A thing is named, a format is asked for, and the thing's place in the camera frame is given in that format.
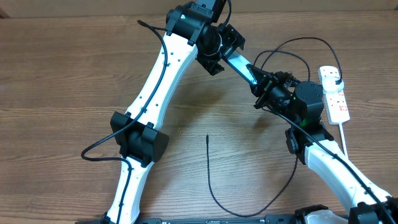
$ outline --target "white cable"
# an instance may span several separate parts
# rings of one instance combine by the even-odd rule
[[[346,139],[344,138],[344,131],[343,131],[343,124],[339,123],[338,127],[340,129],[340,135],[341,135],[341,143],[343,144],[343,149],[344,149],[344,155],[348,159],[348,153],[347,153],[347,147],[346,147]]]

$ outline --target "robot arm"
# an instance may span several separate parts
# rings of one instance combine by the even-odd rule
[[[193,46],[188,45],[187,44],[188,40],[177,34],[172,34],[170,36],[164,35],[163,40],[166,44],[167,51],[169,54],[168,55],[169,65],[166,69],[162,83],[160,84],[158,90],[156,91],[155,96],[150,101],[146,112],[138,119],[138,122],[141,123],[142,125],[151,124],[152,127],[147,128],[147,131],[155,131],[155,130],[158,131],[162,127],[164,114],[166,112],[170,99],[182,75],[184,74],[186,69],[190,66],[190,64],[196,59],[196,56],[198,54],[198,49],[196,45]],[[137,114],[140,112],[141,108],[144,106],[145,102],[147,101],[152,90],[154,89],[155,84],[158,81],[161,71],[163,69],[164,53],[165,52],[163,48],[161,48],[156,63],[144,87],[142,88],[140,94],[134,100],[132,105],[129,106],[129,108],[127,109],[126,114],[131,119],[134,119],[137,116]],[[114,126],[116,119],[115,116],[126,117],[126,116],[121,116],[121,114],[115,114],[113,117]],[[138,135],[141,136],[138,137],[139,139],[135,141],[135,144],[137,144],[136,142],[140,142],[142,139],[144,139],[144,137],[142,137],[142,134],[136,133],[136,136]],[[130,134],[129,137],[134,138],[134,133]],[[167,141],[164,140],[162,142],[162,144],[166,145],[167,143],[168,143],[168,138]],[[157,152],[159,151],[158,147],[156,146],[154,146],[154,150],[156,150]],[[134,223],[137,220],[139,214],[139,203],[141,200],[141,195],[144,189],[145,181],[150,171],[150,168],[154,164],[154,161],[150,158],[149,160],[147,160],[149,161],[149,163],[142,161],[144,158],[138,155],[139,152],[132,152],[132,153],[136,155],[135,158],[126,155],[126,159],[132,165],[133,170],[125,194],[125,198],[128,199],[124,200],[123,202],[124,205],[122,206],[122,214],[120,216],[120,221],[119,221],[120,223]],[[113,223],[116,223],[118,219],[119,204],[121,203],[120,199],[123,192],[123,188],[126,185],[127,174],[128,174],[127,164],[122,162],[121,165],[122,165],[121,174],[114,202],[111,208],[107,212],[109,220]]]
[[[139,203],[150,168],[162,157],[169,137],[159,130],[169,101],[186,69],[196,59],[210,73],[223,71],[218,62],[223,59],[248,83],[254,96],[258,97],[255,108],[269,105],[273,110],[284,114],[299,124],[333,153],[342,155],[333,137],[320,123],[323,109],[322,89],[314,82],[299,83],[289,73],[269,73],[262,71],[241,55],[245,39],[231,26],[213,27],[226,0],[190,2],[178,6],[167,15],[164,42],[168,51],[168,67],[164,79],[150,101],[144,114],[129,130],[116,136],[121,146],[120,153],[132,165],[132,174],[125,198],[121,205],[121,195],[126,185],[128,166],[122,162],[121,175],[114,202],[101,219],[101,223],[116,223],[119,207],[122,206],[120,224],[132,224],[139,215]],[[164,50],[161,48],[157,61],[138,97],[127,109],[126,114],[115,113],[111,120],[114,132],[128,125],[148,100],[160,77],[164,64]],[[288,88],[295,87],[291,93]],[[289,151],[303,164],[314,170],[331,188],[347,212],[359,202],[368,205],[376,202],[366,194],[346,167],[333,159],[318,145],[312,144],[296,129],[286,130]],[[344,156],[340,156],[351,166],[362,180],[371,186],[372,191],[382,202],[390,195],[368,180]]]

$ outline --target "black motor bracket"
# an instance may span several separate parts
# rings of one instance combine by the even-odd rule
[[[334,137],[326,130],[325,125],[319,122],[317,127],[312,126],[307,130],[317,141],[334,141]],[[285,131],[287,149],[291,154],[295,154],[300,162],[305,165],[305,148],[313,144],[312,140],[295,127]]]
[[[256,85],[251,85],[251,93],[258,97],[255,109],[271,104],[277,111],[283,111],[289,105],[293,94],[288,87],[294,86],[293,75],[287,72],[271,73],[261,70],[251,64],[246,65],[252,72]]]
[[[187,44],[198,47],[197,60],[210,75],[224,71],[218,62],[239,47],[243,50],[245,39],[231,25],[215,27],[226,0],[202,0],[177,6],[166,17],[166,34],[172,33],[188,39]]]
[[[123,115],[115,112],[111,118],[113,133],[126,127],[132,122],[130,113]],[[169,136],[154,130],[154,125],[146,125],[136,121],[123,133],[115,136],[116,143],[120,145],[120,154],[141,162],[142,167],[147,167],[151,162],[157,162],[163,156],[169,143]]]

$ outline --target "black metal bracket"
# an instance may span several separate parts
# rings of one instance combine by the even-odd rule
[[[388,197],[383,204],[391,211],[392,218],[398,221],[398,198]],[[378,204],[367,205],[361,202],[357,207],[349,210],[348,224],[373,224],[379,221],[390,223]]]
[[[325,125],[320,122],[318,128],[312,128],[307,131],[313,138],[317,141],[329,140],[333,141],[334,137],[326,130]],[[289,128],[285,131],[286,135],[286,145],[291,154],[295,154],[301,163],[305,165],[305,148],[311,146],[312,141],[301,131],[295,129],[294,127]]]
[[[265,103],[269,103],[275,110],[281,111],[290,104],[293,94],[288,88],[294,86],[293,75],[291,73],[270,73],[251,64],[246,66],[257,81],[257,85],[250,86],[251,93],[258,97],[254,104],[255,109],[260,109]]]
[[[218,62],[221,59],[227,61],[228,57],[237,48],[243,50],[245,43],[244,37],[230,24],[219,31],[214,40],[215,43],[210,45],[213,51],[210,53],[199,51],[197,57],[197,61],[210,75],[216,75],[224,71],[224,68]]]
[[[309,206],[309,207],[300,208],[300,209],[297,209],[294,212],[294,216],[295,216],[294,219],[299,221],[298,223],[300,223],[300,222],[301,223],[305,223],[305,217],[309,213],[316,212],[316,211],[319,211],[319,210],[328,210],[328,209],[329,208],[324,206],[324,205],[312,205],[312,206]]]
[[[130,114],[115,112],[111,118],[113,133],[126,127],[132,122]],[[169,136],[153,129],[154,125],[135,122],[125,132],[115,136],[116,143],[120,145],[120,154],[123,158],[127,156],[141,162],[142,167],[148,166],[150,162],[157,162],[163,156],[169,143]]]

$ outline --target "power plug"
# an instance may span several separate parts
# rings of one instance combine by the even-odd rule
[[[323,102],[326,108],[329,124],[338,124],[341,134],[341,142],[345,156],[348,158],[346,141],[343,132],[343,123],[349,120],[346,97],[344,95],[344,82],[336,84],[340,79],[337,68],[322,66],[318,70],[319,82],[323,88]]]

